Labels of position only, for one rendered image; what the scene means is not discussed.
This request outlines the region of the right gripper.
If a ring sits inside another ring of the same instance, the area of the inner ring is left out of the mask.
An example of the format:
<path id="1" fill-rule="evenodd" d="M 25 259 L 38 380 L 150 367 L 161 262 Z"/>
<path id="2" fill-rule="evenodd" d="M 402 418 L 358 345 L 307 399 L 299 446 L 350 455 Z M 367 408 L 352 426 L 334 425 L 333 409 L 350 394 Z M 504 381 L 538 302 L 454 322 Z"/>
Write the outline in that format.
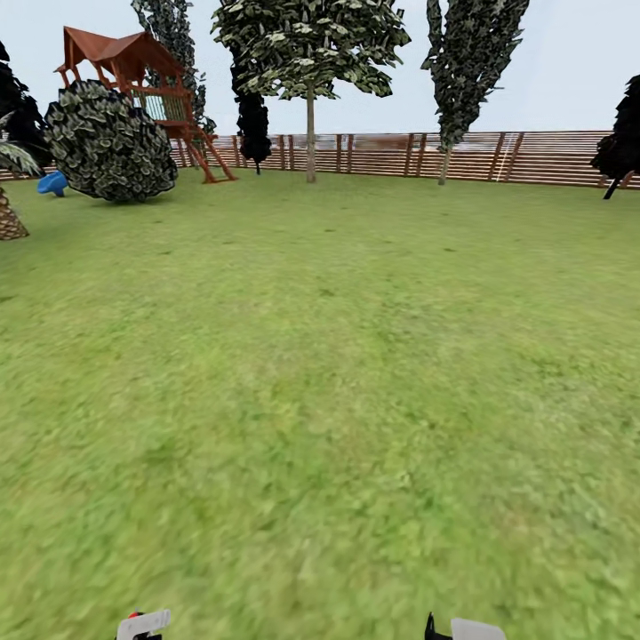
<path id="1" fill-rule="evenodd" d="M 441 634 L 437 634 L 435 632 L 435 624 L 434 624 L 435 614 L 432 612 L 428 617 L 428 624 L 426 627 L 425 640 L 452 640 L 450 636 L 442 636 Z"/>

